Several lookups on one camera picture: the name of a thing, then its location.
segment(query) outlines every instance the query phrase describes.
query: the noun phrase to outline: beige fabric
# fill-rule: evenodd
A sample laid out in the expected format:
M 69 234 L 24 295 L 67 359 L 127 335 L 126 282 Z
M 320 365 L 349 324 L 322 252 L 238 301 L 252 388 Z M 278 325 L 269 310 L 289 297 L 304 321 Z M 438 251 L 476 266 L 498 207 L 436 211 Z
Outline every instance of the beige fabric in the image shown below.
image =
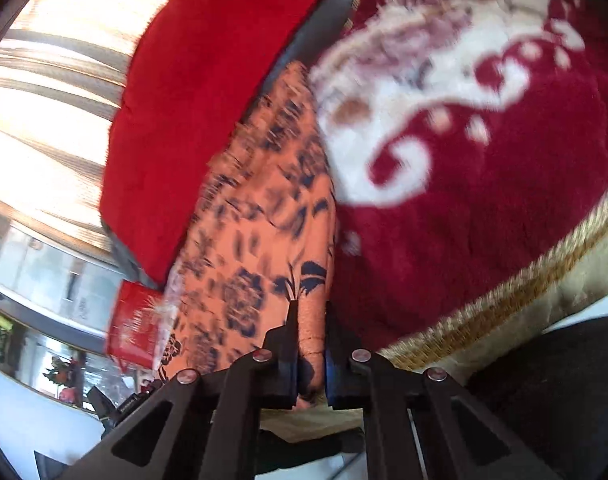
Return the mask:
M 380 350 L 380 354 L 399 368 L 416 370 L 470 348 L 545 295 L 607 234 L 608 191 L 573 231 L 528 267 L 423 332 Z
M 606 295 L 608 232 L 535 301 L 471 346 L 428 366 L 444 367 L 464 383 L 475 371 L 532 339 L 552 323 L 576 314 Z M 361 410 L 334 412 L 324 400 L 311 410 L 301 412 L 263 412 L 261 427 L 288 442 L 299 442 L 361 425 Z

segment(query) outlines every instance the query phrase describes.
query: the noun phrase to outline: black metal frame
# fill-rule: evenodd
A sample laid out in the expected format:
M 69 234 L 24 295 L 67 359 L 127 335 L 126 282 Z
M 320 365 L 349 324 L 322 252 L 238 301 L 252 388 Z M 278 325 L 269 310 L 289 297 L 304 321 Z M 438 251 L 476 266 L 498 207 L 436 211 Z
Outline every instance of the black metal frame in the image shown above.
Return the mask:
M 332 313 L 327 326 L 328 401 L 336 410 L 363 409 L 370 479 L 558 480 L 444 370 L 394 368 L 361 349 Z M 260 410 L 295 405 L 297 367 L 292 302 L 287 323 L 268 332 L 264 349 L 228 370 L 184 370 L 117 410 L 97 406 L 108 432 L 62 479 L 254 478 Z

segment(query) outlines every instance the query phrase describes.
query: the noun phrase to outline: flower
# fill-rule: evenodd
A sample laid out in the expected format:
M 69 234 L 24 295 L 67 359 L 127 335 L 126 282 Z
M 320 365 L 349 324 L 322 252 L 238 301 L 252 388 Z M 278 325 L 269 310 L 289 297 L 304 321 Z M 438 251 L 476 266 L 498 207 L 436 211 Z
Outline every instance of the flower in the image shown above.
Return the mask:
M 244 337 L 255 336 L 259 311 L 264 301 L 261 276 L 241 267 L 223 285 L 222 299 L 226 303 L 224 316 L 228 328 L 238 330 Z
M 214 341 L 210 332 L 201 324 L 193 324 L 193 330 L 193 335 L 188 338 L 185 345 L 186 362 L 199 373 L 210 374 L 217 370 L 219 350 L 213 346 Z
M 64 388 L 60 391 L 58 399 L 69 404 L 74 404 L 77 397 L 77 391 L 75 388 Z
M 184 255 L 185 259 L 180 269 L 181 272 L 188 272 L 190 270 L 195 278 L 200 280 L 204 276 L 207 267 L 213 267 L 213 263 L 207 258 L 213 247 L 213 239 L 207 236 L 203 229 L 200 229 L 197 234 L 199 235 L 199 239 L 194 240 L 189 251 L 186 251 Z
M 260 143 L 260 148 L 271 152 L 280 152 L 281 149 L 300 134 L 297 119 L 302 115 L 302 108 L 289 100 L 284 108 L 277 114 L 274 123 L 266 133 L 266 138 Z
M 225 174 L 215 174 L 210 177 L 201 187 L 201 198 L 197 202 L 197 209 L 201 212 L 208 211 L 213 205 L 216 197 L 221 193 L 224 186 L 235 187 L 236 181 Z
M 169 364 L 173 357 L 177 357 L 181 352 L 181 343 L 175 339 L 175 333 L 171 333 L 170 338 L 164 348 L 164 355 L 162 356 L 161 364 L 166 366 Z
M 319 136 L 306 139 L 304 149 L 297 153 L 297 161 L 301 171 L 299 182 L 306 188 L 310 188 L 316 176 L 327 173 L 326 154 Z

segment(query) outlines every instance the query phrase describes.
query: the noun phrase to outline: red fleece cushion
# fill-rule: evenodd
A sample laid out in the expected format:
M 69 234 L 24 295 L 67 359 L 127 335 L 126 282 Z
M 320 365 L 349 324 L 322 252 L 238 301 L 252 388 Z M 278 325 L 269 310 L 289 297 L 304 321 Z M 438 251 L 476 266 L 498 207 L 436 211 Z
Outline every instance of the red fleece cushion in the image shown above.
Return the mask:
M 169 0 L 133 56 L 100 213 L 164 283 L 219 153 L 316 0 Z
M 585 50 L 567 51 L 560 69 L 549 41 L 529 66 L 530 87 L 505 112 L 448 107 L 453 126 L 436 136 L 427 110 L 385 146 L 371 179 L 385 184 L 403 137 L 423 140 L 433 155 L 426 193 L 379 209 L 338 206 L 341 226 L 331 291 L 340 319 L 367 348 L 383 348 L 423 330 L 493 290 L 569 234 L 608 190 L 608 26 L 594 12 L 551 0 L 549 18 L 568 20 Z M 521 42 L 504 56 L 517 57 Z M 489 56 L 475 71 L 493 86 Z M 488 147 L 469 142 L 479 115 Z M 343 250 L 359 235 L 359 255 Z

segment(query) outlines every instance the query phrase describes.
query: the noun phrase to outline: white floor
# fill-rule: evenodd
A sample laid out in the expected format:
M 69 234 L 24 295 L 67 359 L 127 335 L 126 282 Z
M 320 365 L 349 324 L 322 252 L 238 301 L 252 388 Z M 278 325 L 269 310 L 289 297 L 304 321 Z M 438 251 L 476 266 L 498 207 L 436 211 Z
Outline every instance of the white floor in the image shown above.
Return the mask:
M 351 458 L 352 454 L 339 454 L 316 460 L 292 469 L 281 469 L 259 475 L 258 480 L 368 480 L 366 455 L 361 455 L 350 467 L 334 477 Z

